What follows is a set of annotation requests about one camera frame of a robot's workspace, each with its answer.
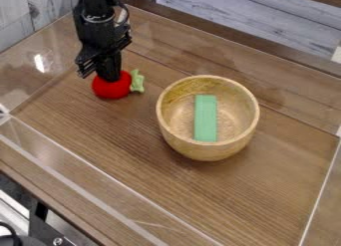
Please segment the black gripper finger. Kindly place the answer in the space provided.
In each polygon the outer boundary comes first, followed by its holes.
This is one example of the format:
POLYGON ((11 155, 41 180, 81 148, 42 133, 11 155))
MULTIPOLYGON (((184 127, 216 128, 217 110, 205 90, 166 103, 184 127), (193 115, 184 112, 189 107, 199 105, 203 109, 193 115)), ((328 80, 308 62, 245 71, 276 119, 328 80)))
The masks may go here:
POLYGON ((116 82, 121 79, 122 71, 122 53, 117 52, 110 58, 110 81, 116 82))
POLYGON ((108 58, 100 57, 97 59, 97 72, 104 80, 112 79, 112 62, 108 58))

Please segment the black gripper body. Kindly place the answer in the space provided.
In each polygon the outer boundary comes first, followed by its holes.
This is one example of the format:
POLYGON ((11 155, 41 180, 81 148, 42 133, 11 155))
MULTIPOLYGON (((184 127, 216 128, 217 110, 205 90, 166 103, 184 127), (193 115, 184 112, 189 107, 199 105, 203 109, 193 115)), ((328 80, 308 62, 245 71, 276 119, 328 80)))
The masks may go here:
POLYGON ((104 57, 110 60, 133 42, 128 23, 116 26, 114 18, 108 18, 104 22, 90 22, 85 12, 84 6, 78 5, 74 9, 74 21, 82 49, 75 63, 84 79, 97 72, 97 59, 104 57))

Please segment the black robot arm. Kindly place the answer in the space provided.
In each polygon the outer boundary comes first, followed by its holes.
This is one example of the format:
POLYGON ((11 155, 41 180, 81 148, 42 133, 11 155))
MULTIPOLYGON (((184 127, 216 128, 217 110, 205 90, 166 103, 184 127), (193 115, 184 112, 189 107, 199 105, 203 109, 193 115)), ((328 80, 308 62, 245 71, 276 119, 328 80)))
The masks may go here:
POLYGON ((122 71, 122 51, 133 43, 130 11, 122 0, 80 0, 74 22, 82 44, 75 59, 86 79, 94 72, 117 82, 122 71))

